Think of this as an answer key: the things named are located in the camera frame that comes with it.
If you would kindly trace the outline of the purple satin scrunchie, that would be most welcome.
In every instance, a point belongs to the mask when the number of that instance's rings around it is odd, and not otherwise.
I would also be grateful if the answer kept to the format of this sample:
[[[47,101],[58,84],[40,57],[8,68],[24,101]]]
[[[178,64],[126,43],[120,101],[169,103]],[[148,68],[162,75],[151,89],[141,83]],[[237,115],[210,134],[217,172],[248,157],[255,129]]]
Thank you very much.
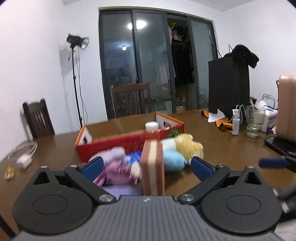
[[[136,185],[142,179],[139,162],[113,161],[108,164],[93,183],[97,186]]]

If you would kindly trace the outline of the yellow plush toy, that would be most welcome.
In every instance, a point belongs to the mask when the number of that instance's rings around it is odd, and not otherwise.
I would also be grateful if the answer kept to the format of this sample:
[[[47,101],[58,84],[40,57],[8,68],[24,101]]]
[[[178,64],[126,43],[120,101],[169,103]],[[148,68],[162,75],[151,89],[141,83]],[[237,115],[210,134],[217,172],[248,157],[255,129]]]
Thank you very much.
[[[176,149],[181,153],[188,164],[191,164],[193,157],[204,158],[204,148],[200,142],[195,142],[193,136],[182,133],[175,137]]]

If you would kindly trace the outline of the light blue plush toy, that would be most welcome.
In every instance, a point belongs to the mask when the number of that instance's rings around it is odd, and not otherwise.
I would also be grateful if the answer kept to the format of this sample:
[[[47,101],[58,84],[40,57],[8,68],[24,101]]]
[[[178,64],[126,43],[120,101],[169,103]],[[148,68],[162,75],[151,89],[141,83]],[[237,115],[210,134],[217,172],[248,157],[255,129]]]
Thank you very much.
[[[184,156],[174,150],[165,150],[163,152],[163,161],[164,170],[169,173],[181,172],[186,164]]]

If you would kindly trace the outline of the light purple fluffy cloth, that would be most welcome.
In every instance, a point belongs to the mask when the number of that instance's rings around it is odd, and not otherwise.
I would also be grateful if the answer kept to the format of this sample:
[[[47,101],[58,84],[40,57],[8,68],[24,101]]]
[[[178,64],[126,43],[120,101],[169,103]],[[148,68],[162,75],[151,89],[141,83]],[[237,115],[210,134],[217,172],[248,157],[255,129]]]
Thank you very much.
[[[125,161],[125,149],[123,147],[113,147],[96,153],[89,159],[89,161],[96,157],[101,157],[103,159],[104,166],[106,167],[113,161]]]

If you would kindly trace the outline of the white plush toy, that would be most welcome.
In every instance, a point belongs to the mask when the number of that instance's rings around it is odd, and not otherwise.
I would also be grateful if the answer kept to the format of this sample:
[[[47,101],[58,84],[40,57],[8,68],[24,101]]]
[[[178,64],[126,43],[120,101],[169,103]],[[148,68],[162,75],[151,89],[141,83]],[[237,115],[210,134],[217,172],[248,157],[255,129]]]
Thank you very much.
[[[174,138],[165,138],[161,140],[163,151],[175,151],[177,149],[176,142]]]

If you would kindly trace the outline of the blue tissue pack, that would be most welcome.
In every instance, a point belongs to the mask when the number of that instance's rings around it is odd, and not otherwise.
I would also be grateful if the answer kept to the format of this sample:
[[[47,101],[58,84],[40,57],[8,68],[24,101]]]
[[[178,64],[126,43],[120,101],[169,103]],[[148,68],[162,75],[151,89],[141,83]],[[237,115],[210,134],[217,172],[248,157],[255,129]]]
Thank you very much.
[[[125,162],[132,165],[134,162],[139,162],[142,155],[142,150],[131,152],[125,155]]]

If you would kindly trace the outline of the lavender towel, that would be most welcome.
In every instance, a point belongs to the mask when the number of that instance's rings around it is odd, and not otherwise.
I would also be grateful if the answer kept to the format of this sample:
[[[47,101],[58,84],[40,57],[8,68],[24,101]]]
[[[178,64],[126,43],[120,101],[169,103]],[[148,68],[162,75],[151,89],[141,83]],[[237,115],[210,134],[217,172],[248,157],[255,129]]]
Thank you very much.
[[[114,196],[117,200],[125,196],[142,196],[142,186],[137,185],[111,185],[111,186],[102,186],[103,190],[108,192],[110,195]]]

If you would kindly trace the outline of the pink cylindrical container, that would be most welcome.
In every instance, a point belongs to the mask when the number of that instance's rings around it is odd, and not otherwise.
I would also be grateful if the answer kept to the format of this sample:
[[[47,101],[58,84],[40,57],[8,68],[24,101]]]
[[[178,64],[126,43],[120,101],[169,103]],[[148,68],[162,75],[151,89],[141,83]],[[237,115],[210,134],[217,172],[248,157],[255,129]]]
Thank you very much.
[[[276,135],[295,142],[295,76],[281,76],[278,80]]]

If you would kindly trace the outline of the white spray bottle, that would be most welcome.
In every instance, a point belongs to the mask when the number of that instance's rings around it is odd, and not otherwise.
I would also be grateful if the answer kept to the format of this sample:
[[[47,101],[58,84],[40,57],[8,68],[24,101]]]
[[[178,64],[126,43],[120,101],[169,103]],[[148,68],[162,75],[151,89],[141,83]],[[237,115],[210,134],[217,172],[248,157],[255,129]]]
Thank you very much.
[[[232,118],[232,134],[237,136],[240,129],[240,113],[239,109],[233,109],[233,118]]]

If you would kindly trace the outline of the red orange cardboard box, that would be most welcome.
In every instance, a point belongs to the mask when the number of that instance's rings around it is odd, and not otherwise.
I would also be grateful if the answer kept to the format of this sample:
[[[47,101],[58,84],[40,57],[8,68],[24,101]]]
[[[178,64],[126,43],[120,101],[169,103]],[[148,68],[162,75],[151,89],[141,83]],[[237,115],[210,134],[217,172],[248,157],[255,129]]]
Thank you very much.
[[[146,132],[145,123],[156,121],[159,130]],[[143,149],[145,140],[162,140],[183,133],[185,125],[163,113],[125,116],[102,123],[83,126],[76,138],[75,148],[82,163],[98,152],[124,147],[126,153]]]

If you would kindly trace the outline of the dark wooden chair left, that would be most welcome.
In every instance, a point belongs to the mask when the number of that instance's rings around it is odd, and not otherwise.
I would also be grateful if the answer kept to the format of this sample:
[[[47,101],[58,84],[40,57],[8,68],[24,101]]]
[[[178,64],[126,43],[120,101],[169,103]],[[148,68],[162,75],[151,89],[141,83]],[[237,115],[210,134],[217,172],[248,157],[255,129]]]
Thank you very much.
[[[45,99],[39,102],[24,102],[23,112],[33,138],[55,135]]]

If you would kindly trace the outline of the dark wooden chair centre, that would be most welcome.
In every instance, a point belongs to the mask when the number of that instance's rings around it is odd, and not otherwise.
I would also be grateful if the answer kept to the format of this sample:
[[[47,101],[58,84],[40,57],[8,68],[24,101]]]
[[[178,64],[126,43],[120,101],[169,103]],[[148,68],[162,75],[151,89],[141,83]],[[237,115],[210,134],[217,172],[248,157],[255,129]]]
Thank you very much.
[[[115,118],[152,112],[149,82],[111,85],[110,90]]]

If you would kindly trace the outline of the black fabric on bag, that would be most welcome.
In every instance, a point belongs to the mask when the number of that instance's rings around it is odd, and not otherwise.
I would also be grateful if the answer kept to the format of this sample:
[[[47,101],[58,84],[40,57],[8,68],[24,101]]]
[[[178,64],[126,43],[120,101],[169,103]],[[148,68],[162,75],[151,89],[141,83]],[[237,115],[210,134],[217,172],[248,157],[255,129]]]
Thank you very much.
[[[225,54],[224,57],[232,57],[235,62],[249,65],[253,69],[259,62],[259,58],[244,45],[236,45],[234,49],[230,53]]]

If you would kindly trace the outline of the dark glass sliding door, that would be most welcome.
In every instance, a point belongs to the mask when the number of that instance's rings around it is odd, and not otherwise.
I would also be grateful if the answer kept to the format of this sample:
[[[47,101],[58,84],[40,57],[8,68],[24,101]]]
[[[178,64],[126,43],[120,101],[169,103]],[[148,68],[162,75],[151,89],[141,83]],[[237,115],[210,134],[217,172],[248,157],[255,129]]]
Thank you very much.
[[[210,20],[153,9],[99,13],[99,49],[107,117],[123,116],[111,89],[148,84],[137,110],[170,114],[208,107],[208,63],[217,59]]]

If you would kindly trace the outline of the studio light on stand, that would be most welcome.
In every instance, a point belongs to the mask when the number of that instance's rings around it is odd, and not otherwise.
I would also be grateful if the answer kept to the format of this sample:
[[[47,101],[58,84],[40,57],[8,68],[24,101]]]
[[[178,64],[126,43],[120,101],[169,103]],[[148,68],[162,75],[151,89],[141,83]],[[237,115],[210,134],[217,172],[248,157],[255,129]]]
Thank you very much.
[[[89,45],[88,37],[80,37],[78,35],[68,34],[66,37],[66,42],[69,44],[70,53],[68,57],[68,61],[71,62],[72,66],[72,79],[74,85],[74,96],[76,101],[76,108],[78,114],[78,120],[80,128],[83,127],[83,117],[80,110],[80,103],[83,108],[85,108],[85,104],[83,101],[82,93],[81,93],[81,84],[80,84],[80,55],[79,50],[85,50]]]

